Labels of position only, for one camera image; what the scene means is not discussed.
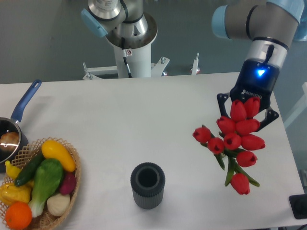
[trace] blue light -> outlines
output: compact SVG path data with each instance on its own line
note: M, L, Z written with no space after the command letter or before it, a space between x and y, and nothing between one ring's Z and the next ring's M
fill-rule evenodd
M265 70L264 69L259 69L257 71L257 73L258 73L258 76L261 77L265 73Z

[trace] blue pot handle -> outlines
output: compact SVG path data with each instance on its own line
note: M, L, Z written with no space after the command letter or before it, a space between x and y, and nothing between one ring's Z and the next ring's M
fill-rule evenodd
M23 113L24 113L24 108L29 103L31 98L34 96L34 94L36 93L36 91L38 90L38 88L40 87L41 84L42 84L41 80L35 80L31 84L31 86L29 87L27 92L25 92L23 97L20 99L20 101L16 105L16 107L15 107L15 109L14 109L12 115L11 115L12 119L21 122L21 119L22 119Z

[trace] ribbed black cylinder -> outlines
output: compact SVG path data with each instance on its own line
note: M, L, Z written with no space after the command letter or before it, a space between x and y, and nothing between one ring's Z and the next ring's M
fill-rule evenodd
M163 199L165 175L154 163L139 164L131 174L130 183L135 203L144 209L157 207Z

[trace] tulip bouquet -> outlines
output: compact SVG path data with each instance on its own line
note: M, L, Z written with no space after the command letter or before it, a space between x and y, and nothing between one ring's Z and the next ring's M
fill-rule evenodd
M216 121L221 138L215 137L206 126L197 128L193 133L193 137L214 154L223 170L223 156L228 157L225 186L231 184L240 195L250 192L249 183L260 186L242 169L256 163L257 157L251 151L265 147L263 139L251 134L260 127L260 122L253 118L258 114L259 107L258 97L249 98L245 103L235 100L231 105L231 118L222 116Z

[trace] yellow squash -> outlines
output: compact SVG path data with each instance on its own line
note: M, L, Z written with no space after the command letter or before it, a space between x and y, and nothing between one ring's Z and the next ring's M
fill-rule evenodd
M57 159L64 170L73 172L76 169L76 163L65 146L55 140L46 140L42 144L42 153L46 159Z
M6 161L5 162L5 167L6 167L6 174L12 178L13 180L16 179L16 177L18 176L18 174L20 173L21 169L12 165L10 163L10 161ZM30 186L31 188L33 188L34 186L34 182L33 180L29 181L26 185Z
M0 200L10 206L17 201L29 203L31 197L31 188L22 185L16 187L14 183L6 183L0 186Z

